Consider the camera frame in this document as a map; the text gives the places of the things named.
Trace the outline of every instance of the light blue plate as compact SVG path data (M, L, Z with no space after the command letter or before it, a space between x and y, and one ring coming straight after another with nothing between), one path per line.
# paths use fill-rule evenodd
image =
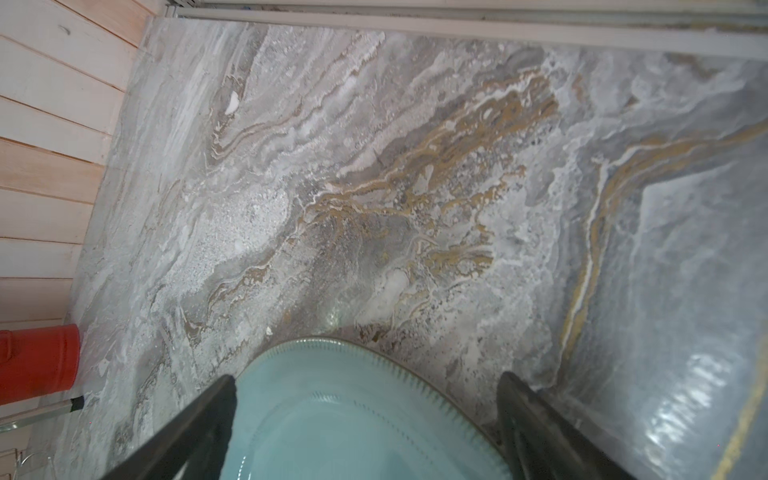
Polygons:
M222 480L496 480L498 450L429 384L352 343L298 339L237 379Z

